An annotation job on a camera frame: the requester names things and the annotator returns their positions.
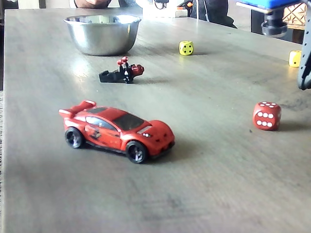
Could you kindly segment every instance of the black tire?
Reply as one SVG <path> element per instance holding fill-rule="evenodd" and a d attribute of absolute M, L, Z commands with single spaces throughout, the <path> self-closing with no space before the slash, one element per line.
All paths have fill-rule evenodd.
<path fill-rule="evenodd" d="M 69 127 L 66 130 L 65 140 L 72 148 L 81 148 L 85 141 L 82 133 L 74 127 Z"/>
<path fill-rule="evenodd" d="M 138 141 L 130 141 L 126 145 L 126 157 L 134 164 L 142 164 L 148 158 L 148 150 Z"/>

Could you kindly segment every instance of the car rear spoiler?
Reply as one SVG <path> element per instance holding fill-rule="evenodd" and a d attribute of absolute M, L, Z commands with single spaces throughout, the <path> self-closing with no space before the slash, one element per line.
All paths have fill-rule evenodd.
<path fill-rule="evenodd" d="M 77 113 L 85 109 L 96 107 L 96 103 L 91 100 L 84 100 L 79 105 L 73 106 L 70 109 L 59 109 L 58 113 L 62 118 L 73 118 Z"/>

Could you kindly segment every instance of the orange object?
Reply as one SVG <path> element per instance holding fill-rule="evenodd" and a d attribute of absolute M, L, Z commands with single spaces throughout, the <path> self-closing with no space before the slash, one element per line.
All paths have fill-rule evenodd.
<path fill-rule="evenodd" d="M 253 112 L 253 123 L 260 130 L 277 130 L 281 121 L 281 107 L 273 102 L 259 102 Z"/>
<path fill-rule="evenodd" d="M 112 107 L 97 107 L 90 100 L 70 109 L 60 109 L 65 140 L 73 148 L 85 142 L 125 153 L 136 164 L 163 155 L 175 144 L 170 127 L 160 120 L 146 121 Z"/>

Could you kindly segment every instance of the car headlight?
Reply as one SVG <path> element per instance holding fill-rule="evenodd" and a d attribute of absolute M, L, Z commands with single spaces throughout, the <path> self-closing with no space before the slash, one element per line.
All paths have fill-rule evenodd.
<path fill-rule="evenodd" d="M 152 137 L 149 133 L 143 133 L 142 134 L 144 137 Z"/>

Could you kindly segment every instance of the car window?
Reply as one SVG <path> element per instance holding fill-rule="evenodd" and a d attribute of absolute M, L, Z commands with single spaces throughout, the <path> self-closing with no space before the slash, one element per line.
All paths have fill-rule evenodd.
<path fill-rule="evenodd" d="M 91 125 L 96 125 L 96 126 L 99 126 L 102 128 L 109 129 L 109 130 L 117 131 L 117 129 L 115 127 L 113 127 L 111 124 L 109 124 L 108 122 L 106 122 L 102 119 L 99 119 L 97 117 L 87 116 L 86 121 L 87 121 L 87 123 L 89 123 Z"/>
<path fill-rule="evenodd" d="M 127 131 L 141 126 L 144 123 L 144 120 L 130 113 L 127 113 L 113 120 L 113 123 L 120 127 L 122 130 Z"/>

